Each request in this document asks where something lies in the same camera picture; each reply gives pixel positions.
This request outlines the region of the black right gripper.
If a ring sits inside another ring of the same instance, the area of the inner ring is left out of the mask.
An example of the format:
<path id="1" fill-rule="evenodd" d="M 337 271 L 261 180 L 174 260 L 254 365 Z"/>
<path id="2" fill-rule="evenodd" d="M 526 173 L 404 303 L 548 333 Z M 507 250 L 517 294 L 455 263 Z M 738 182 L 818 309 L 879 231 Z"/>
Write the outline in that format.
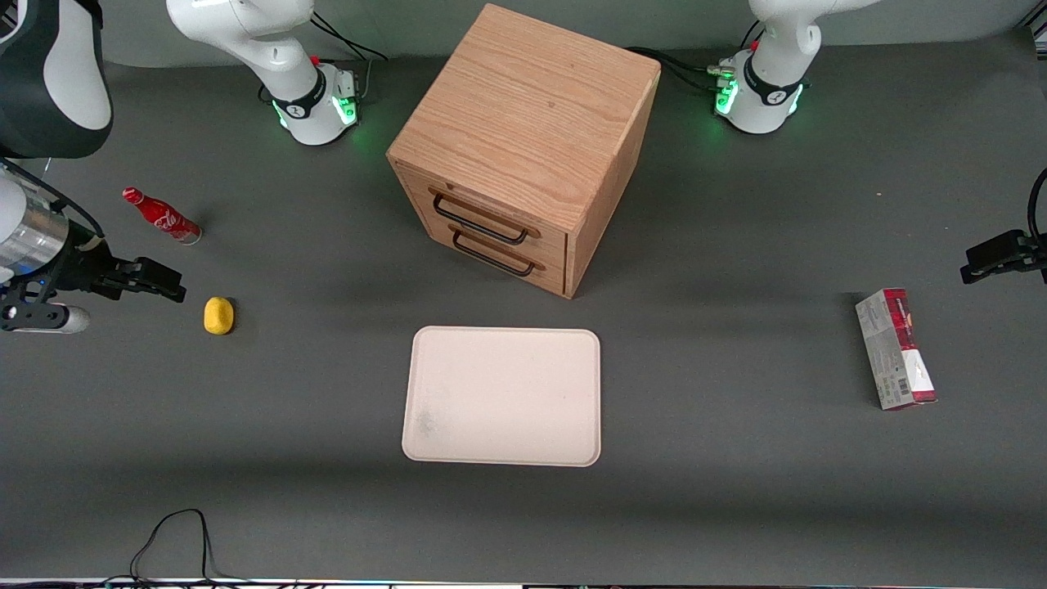
<path id="1" fill-rule="evenodd" d="M 186 287 L 181 273 L 153 259 L 124 260 L 113 256 L 105 240 L 88 228 L 70 224 L 55 258 L 34 273 L 34 282 L 55 291 L 82 291 L 101 297 L 120 297 L 124 292 L 157 295 L 181 304 Z"/>

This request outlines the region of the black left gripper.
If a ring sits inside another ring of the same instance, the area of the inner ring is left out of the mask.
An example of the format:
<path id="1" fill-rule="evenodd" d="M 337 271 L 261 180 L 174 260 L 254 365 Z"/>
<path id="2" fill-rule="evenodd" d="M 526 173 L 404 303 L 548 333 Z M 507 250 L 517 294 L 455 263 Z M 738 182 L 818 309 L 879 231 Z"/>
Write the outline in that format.
<path id="1" fill-rule="evenodd" d="M 1035 232 L 1002 232 L 966 250 L 966 264 L 960 269 L 961 280 L 965 285 L 1006 272 L 1039 272 L 1046 284 L 1046 249 L 1043 239 Z"/>

